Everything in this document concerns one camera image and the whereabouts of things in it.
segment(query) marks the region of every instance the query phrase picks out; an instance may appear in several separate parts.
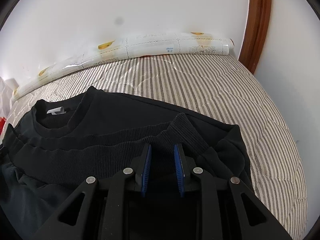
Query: triangular cutout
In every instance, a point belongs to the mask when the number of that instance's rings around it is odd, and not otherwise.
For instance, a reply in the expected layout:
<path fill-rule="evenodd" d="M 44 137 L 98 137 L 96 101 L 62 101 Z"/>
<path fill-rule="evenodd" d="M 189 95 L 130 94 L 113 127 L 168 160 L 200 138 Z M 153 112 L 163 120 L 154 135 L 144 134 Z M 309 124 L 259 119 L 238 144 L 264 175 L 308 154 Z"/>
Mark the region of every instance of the triangular cutout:
<path fill-rule="evenodd" d="M 253 227 L 267 221 L 266 217 L 246 194 L 242 193 L 241 198 L 250 226 Z"/>
<path fill-rule="evenodd" d="M 77 222 L 80 208 L 84 199 L 84 193 L 80 193 L 74 201 L 59 216 L 59 221 L 70 226 L 74 226 Z"/>

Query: white tag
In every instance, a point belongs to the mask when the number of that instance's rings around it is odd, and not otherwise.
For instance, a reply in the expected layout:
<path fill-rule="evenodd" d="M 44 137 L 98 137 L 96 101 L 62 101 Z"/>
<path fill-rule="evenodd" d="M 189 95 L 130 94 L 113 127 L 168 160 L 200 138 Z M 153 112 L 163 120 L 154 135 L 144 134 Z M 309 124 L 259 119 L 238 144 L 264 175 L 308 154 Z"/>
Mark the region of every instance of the white tag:
<path fill-rule="evenodd" d="M 166 46 L 165 50 L 167 51 L 167 53 L 174 53 L 174 46 L 173 46 L 173 44 Z"/>
<path fill-rule="evenodd" d="M 48 110 L 47 114 L 50 114 L 50 113 L 52 115 L 57 115 L 57 114 L 65 114 L 66 112 L 64 111 L 63 106 L 61 106 L 61 107 Z"/>

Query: bed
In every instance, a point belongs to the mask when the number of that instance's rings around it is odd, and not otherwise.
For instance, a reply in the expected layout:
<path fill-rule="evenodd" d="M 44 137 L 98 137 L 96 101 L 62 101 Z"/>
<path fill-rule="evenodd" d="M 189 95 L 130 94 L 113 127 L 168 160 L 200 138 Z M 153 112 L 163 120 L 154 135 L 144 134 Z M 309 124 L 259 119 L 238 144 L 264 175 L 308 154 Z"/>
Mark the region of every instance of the bed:
<path fill-rule="evenodd" d="M 4 130 L 8 123 L 15 126 L 37 100 L 64 100 L 91 85 L 106 92 L 161 100 L 238 124 L 251 161 L 256 196 L 293 239 L 301 238 L 307 196 L 295 141 L 270 97 L 232 55 L 144 56 L 92 66 L 18 99 Z"/>

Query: ribbed neckline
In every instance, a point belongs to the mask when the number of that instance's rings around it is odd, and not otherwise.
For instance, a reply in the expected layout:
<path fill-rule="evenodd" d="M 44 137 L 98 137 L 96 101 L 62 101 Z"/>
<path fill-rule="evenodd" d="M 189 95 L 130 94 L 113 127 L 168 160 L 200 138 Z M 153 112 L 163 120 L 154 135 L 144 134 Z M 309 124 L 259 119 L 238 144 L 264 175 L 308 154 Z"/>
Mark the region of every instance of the ribbed neckline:
<path fill-rule="evenodd" d="M 91 86 L 87 89 L 85 93 L 82 93 L 80 95 L 63 101 L 47 102 L 43 99 L 38 100 L 36 104 L 32 107 L 33 125 L 36 132 L 43 137 L 62 137 L 67 135 L 68 133 L 71 133 L 87 114 L 90 104 L 93 101 L 97 91 L 97 89 Z M 51 129 L 44 127 L 37 121 L 36 116 L 39 111 L 46 111 L 46 109 L 52 109 L 66 104 L 78 104 L 78 106 L 65 126 Z"/>

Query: clothing label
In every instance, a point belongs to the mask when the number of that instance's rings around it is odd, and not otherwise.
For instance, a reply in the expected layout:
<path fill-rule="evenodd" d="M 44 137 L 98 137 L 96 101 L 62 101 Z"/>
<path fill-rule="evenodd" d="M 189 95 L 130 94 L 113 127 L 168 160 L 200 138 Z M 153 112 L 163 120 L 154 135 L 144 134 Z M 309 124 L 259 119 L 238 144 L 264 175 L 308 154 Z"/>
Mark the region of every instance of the clothing label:
<path fill-rule="evenodd" d="M 50 113 L 52 115 L 57 115 L 57 114 L 65 114 L 66 112 L 64 111 L 63 106 L 61 106 L 61 107 L 48 110 L 47 114 L 50 114 Z"/>

